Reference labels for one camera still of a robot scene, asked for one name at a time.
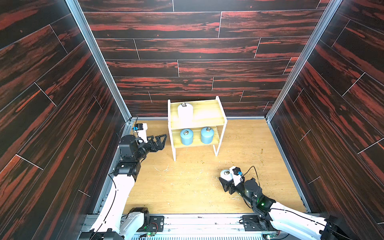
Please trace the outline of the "white tea canister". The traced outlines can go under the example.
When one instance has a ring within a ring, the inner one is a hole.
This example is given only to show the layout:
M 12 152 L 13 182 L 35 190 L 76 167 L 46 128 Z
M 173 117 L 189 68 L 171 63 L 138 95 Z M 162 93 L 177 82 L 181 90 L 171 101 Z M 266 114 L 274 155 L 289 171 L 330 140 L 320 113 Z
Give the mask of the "white tea canister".
M 220 178 L 230 182 L 233 180 L 233 175 L 231 174 L 230 170 L 222 170 L 220 173 Z
M 177 107 L 180 122 L 191 122 L 194 115 L 194 107 L 190 103 L 181 103 Z

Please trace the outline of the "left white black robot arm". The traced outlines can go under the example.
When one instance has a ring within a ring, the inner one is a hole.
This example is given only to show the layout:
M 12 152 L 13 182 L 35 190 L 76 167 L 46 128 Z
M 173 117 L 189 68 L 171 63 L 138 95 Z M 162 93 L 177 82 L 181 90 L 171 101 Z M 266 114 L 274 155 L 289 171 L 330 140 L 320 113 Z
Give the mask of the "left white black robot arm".
M 164 149 L 167 135 L 149 136 L 145 140 L 126 135 L 119 143 L 120 161 L 112 174 L 112 186 L 98 218 L 88 232 L 82 232 L 80 240 L 131 240 L 139 230 L 146 231 L 150 225 L 147 208 L 133 208 L 125 220 L 123 211 L 138 178 L 141 163 L 149 153 Z

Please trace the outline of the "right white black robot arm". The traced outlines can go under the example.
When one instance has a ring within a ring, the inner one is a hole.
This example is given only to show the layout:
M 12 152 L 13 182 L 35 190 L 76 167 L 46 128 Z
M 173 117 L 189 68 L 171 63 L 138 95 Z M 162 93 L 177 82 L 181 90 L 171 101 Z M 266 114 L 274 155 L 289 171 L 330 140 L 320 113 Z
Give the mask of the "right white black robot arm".
M 342 219 L 312 216 L 288 208 L 265 196 L 258 178 L 245 179 L 239 167 L 220 173 L 219 181 L 225 192 L 237 193 L 256 219 L 243 219 L 244 225 L 265 231 L 284 232 L 300 240 L 355 240 L 357 237 Z

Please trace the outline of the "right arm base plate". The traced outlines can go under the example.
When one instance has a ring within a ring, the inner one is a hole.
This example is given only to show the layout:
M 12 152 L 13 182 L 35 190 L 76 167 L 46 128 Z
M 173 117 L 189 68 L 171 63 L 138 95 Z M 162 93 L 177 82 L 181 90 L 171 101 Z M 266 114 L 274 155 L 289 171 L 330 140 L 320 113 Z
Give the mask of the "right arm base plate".
M 256 215 L 243 215 L 239 223 L 244 226 L 246 232 L 269 231 L 270 224 Z

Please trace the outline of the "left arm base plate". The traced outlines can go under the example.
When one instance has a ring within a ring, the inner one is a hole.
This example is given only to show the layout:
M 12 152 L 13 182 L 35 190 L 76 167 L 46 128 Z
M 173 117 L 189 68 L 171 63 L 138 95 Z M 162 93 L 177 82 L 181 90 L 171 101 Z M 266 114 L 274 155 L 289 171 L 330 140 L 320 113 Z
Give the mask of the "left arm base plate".
M 165 217 L 159 215 L 149 215 L 149 217 L 145 218 L 145 222 L 143 226 L 137 230 L 140 233 L 148 233 L 148 232 L 163 232 L 165 224 Z

